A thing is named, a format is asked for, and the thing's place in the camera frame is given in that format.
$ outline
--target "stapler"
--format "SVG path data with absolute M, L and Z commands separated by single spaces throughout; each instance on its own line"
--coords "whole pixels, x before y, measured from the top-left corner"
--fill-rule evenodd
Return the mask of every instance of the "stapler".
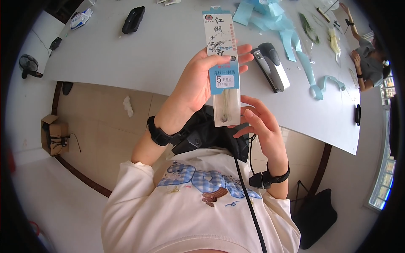
M 125 20 L 124 26 L 122 27 L 122 33 L 128 34 L 130 32 L 136 32 L 138 30 L 139 24 L 142 21 L 144 13 L 145 6 L 132 9 Z
M 253 49 L 251 53 L 266 76 L 267 81 L 269 81 L 274 93 L 283 92 L 290 86 L 277 51 L 271 43 L 262 43 L 259 48 Z

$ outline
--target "left hand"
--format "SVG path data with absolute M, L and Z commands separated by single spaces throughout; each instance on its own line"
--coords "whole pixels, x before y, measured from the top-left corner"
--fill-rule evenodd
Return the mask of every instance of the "left hand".
M 354 62 L 354 65 L 355 65 L 356 67 L 360 67 L 360 60 L 361 60 L 361 58 L 360 58 L 360 55 L 358 54 L 358 52 L 357 52 L 356 50 L 353 50 L 353 51 L 352 51 L 352 54 L 351 54 L 350 57 L 352 58 L 352 60 L 353 60 L 353 62 Z
M 238 62 L 243 64 L 253 60 L 250 53 L 252 46 L 245 44 L 237 47 Z M 204 47 L 198 52 L 184 68 L 175 90 L 166 100 L 155 117 L 156 127 L 160 127 L 167 134 L 180 131 L 187 120 L 211 97 L 211 86 L 208 70 L 218 64 L 225 64 L 230 57 L 220 55 L 207 55 Z M 239 67 L 239 73 L 247 71 L 247 66 Z

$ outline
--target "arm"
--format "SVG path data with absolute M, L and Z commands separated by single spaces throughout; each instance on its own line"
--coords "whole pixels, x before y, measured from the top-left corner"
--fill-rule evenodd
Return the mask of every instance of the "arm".
M 360 61 L 361 61 L 360 55 L 358 54 L 358 52 L 356 50 L 353 50 L 352 55 L 350 57 L 352 58 L 354 65 L 356 67 L 357 76 L 362 75 L 362 71 L 361 71 L 361 67 L 360 67 Z M 372 80 L 364 81 L 364 78 L 357 78 L 357 80 L 358 80 L 358 84 L 360 86 L 360 91 L 366 91 L 366 90 L 369 90 L 374 87 L 374 83 Z
M 339 5 L 342 7 L 342 9 L 346 12 L 347 16 L 349 17 L 349 22 L 350 22 L 350 23 L 354 23 L 353 17 L 352 17 L 352 15 L 350 14 L 349 8 L 348 8 L 344 3 L 339 3 Z M 352 25 L 352 26 L 350 26 L 350 29 L 352 30 L 353 37 L 354 37 L 357 41 L 360 41 L 361 36 L 357 33 L 356 26 L 355 26 L 355 25 Z
M 252 50 L 251 45 L 238 47 L 238 53 L 245 54 Z M 190 117 L 207 102 L 211 96 L 208 70 L 217 65 L 229 62 L 229 55 L 207 56 L 207 49 L 198 52 L 184 68 L 175 90 L 155 117 L 155 126 L 161 128 L 166 134 L 173 135 L 180 131 Z M 248 53 L 239 57 L 239 64 L 253 60 Z M 239 67 L 239 72 L 247 71 L 247 66 Z M 153 165 L 163 154 L 166 147 L 157 145 L 146 130 L 135 145 L 131 161 Z
M 283 136 L 277 120 L 262 101 L 248 96 L 241 96 L 241 102 L 252 106 L 241 108 L 241 124 L 250 126 L 239 130 L 234 137 L 255 133 L 259 137 L 263 154 L 268 159 L 268 170 L 271 176 L 282 176 L 288 170 L 288 158 Z M 285 199 L 288 193 L 288 180 L 271 184 L 267 192 L 276 199 Z

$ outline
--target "woman in gray shirt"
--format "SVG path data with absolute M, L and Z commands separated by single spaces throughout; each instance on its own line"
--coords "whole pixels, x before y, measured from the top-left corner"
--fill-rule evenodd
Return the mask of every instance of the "woman in gray shirt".
M 351 55 L 354 65 L 356 66 L 360 91 L 366 91 L 375 86 L 379 86 L 382 84 L 383 79 L 391 72 L 391 67 L 384 64 L 384 62 L 387 61 L 387 56 L 382 49 L 381 43 L 375 37 L 373 43 L 363 39 L 357 33 L 349 8 L 342 3 L 340 3 L 340 6 L 347 13 L 349 22 L 352 23 L 350 28 L 353 37 L 360 45 L 359 48 L 352 51 Z

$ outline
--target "cardboard box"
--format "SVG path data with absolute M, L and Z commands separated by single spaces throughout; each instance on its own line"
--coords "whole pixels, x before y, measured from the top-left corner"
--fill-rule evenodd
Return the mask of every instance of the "cardboard box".
M 69 152 L 69 126 L 66 122 L 58 120 L 59 116 L 48 115 L 41 120 L 41 143 L 42 148 L 48 152 L 51 156 L 60 155 Z M 49 124 L 49 137 L 47 137 L 47 132 L 44 129 L 44 123 Z

